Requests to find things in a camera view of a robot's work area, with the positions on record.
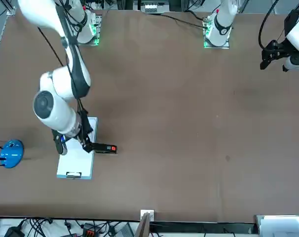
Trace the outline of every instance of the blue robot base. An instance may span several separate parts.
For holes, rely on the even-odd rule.
[[[1,160],[0,163],[5,168],[13,168],[21,161],[23,153],[24,147],[21,141],[9,140],[5,143],[0,152],[0,157],[6,160]]]

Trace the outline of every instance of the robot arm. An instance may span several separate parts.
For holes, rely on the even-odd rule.
[[[276,40],[272,40],[266,47],[262,47],[260,69],[266,69],[273,60],[286,57],[287,60],[283,65],[283,71],[299,70],[299,4],[284,20],[284,32],[286,38],[283,42],[278,43]]]
[[[74,98],[79,103],[79,99],[88,94],[91,79],[80,54],[77,36],[74,35],[65,6],[58,6],[53,0],[18,0],[18,3],[30,22],[57,31],[66,51],[67,65],[41,76],[39,92],[33,103],[36,116],[52,129],[59,154],[66,154],[65,142],[71,138],[77,139],[87,152],[95,150],[102,153],[116,153],[116,148],[113,149],[112,145],[108,148],[106,144],[90,142],[88,134],[92,132],[92,128],[87,111],[80,108],[75,112],[67,103]]]

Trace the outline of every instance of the metal bracket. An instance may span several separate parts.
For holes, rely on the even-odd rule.
[[[7,16],[14,16],[16,15],[16,7],[13,6],[11,11],[7,12]]]

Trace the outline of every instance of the brown table surface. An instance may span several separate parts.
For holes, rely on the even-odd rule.
[[[193,23],[189,13],[174,13]],[[285,16],[271,16],[263,42]],[[21,139],[23,161],[0,167],[0,215],[253,222],[299,213],[299,72],[259,69],[263,15],[238,15],[231,49],[204,49],[200,29],[161,16],[110,11],[98,47],[82,47],[99,118],[92,180],[56,178],[50,129],[34,115],[40,75],[59,67],[18,11],[0,44],[0,140]],[[45,34],[62,59],[59,36]]]

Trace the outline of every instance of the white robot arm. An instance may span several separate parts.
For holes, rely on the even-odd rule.
[[[283,65],[283,71],[299,70],[299,4],[293,9],[284,20],[285,40],[278,43],[272,40],[266,47],[261,43],[261,32],[263,25],[279,0],[275,0],[268,14],[266,15],[259,33],[259,45],[262,48],[262,62],[260,69],[264,70],[273,61],[280,58],[287,58]]]
[[[62,3],[57,5],[53,0],[18,0],[23,15],[37,26],[52,28],[61,37],[61,43],[65,48],[68,64],[55,69],[52,72],[44,73],[40,78],[39,91],[33,102],[36,116],[53,132],[54,141],[59,154],[64,155],[67,151],[65,142],[70,138],[77,139],[84,150],[92,150],[107,153],[106,144],[91,143],[88,134],[92,131],[89,125],[87,111],[81,108],[75,112],[67,102],[76,99],[79,102],[81,97],[88,94],[91,79],[89,72],[81,57],[77,37],[89,39],[91,34],[82,29],[78,36],[74,33],[74,26],[71,26],[66,6]],[[80,17],[87,18],[82,6],[77,7],[77,22],[83,23]]]
[[[238,12],[236,0],[222,0],[217,12],[212,13],[212,26],[206,39],[214,46],[223,46],[232,29],[233,20]]]

